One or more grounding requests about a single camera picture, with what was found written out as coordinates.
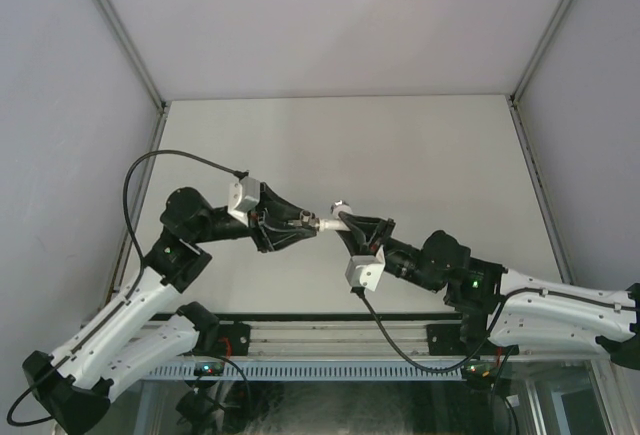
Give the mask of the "white plastic water faucet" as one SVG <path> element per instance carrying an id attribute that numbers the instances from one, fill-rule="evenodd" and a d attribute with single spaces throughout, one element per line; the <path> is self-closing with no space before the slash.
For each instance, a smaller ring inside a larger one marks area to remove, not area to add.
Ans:
<path id="1" fill-rule="evenodd" d="M 330 207 L 330 218 L 322 218 L 318 220 L 318 231 L 349 231 L 348 226 L 343 221 L 346 215 L 352 215 L 353 210 L 349 203 L 345 200 L 337 200 Z"/>

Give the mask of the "silver threaded pipe fitting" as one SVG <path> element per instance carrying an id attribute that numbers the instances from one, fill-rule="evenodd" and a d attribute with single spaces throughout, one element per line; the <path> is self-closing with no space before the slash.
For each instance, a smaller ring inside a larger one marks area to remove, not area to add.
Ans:
<path id="1" fill-rule="evenodd" d="M 315 213 L 302 210 L 299 214 L 299 225 L 306 230 L 320 231 L 321 219 Z"/>

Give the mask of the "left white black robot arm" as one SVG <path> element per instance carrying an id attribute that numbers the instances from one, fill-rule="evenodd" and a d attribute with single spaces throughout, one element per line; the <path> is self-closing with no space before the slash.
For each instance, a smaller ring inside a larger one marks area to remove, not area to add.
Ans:
<path id="1" fill-rule="evenodd" d="M 229 206 L 214 208 L 194 188 L 174 191 L 141 273 L 69 341 L 51 353 L 35 351 L 23 362 L 34 398 L 66 433 L 90 431 L 120 394 L 166 361 L 189 352 L 220 353 L 219 319 L 198 302 L 180 306 L 152 334 L 136 336 L 211 262 L 201 244 L 249 238 L 259 252 L 269 253 L 322 229 L 313 213 L 252 178 L 234 183 L 229 200 Z"/>

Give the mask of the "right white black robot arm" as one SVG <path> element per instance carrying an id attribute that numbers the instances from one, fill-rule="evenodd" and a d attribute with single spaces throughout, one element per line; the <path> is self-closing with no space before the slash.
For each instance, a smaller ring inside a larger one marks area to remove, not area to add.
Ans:
<path id="1" fill-rule="evenodd" d="M 353 214 L 333 206 L 346 228 L 338 234 L 353 257 L 383 263 L 384 272 L 440 293 L 462 316 L 459 340 L 480 354 L 494 345 L 605 354 L 623 368 L 639 367 L 639 286 L 589 289 L 522 274 L 475 258 L 443 230 L 416 248 L 392 236 L 391 219 Z"/>

